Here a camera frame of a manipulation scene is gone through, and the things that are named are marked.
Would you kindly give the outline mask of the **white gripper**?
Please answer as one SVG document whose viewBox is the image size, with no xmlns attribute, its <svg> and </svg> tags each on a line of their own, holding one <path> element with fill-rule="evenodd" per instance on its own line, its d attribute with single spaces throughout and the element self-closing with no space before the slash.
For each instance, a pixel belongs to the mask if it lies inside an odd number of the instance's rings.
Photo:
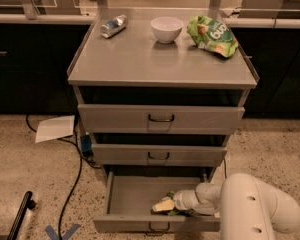
<svg viewBox="0 0 300 240">
<path fill-rule="evenodd" d="M 171 211 L 175 207 L 178 210 L 194 210 L 199 205 L 199 200 L 194 190 L 181 190 L 174 194 L 172 199 L 164 199 L 156 203 L 152 210 L 154 212 Z"/>
</svg>

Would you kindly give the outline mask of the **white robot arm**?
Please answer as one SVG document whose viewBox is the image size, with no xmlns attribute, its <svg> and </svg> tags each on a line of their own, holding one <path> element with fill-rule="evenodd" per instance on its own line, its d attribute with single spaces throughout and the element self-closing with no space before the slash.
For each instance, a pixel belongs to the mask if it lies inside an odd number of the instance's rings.
<svg viewBox="0 0 300 240">
<path fill-rule="evenodd" d="M 220 215 L 221 240 L 275 240 L 275 232 L 300 228 L 300 205 L 286 192 L 245 173 L 230 175 L 222 185 L 200 183 L 166 194 L 153 213 L 194 211 Z"/>
</svg>

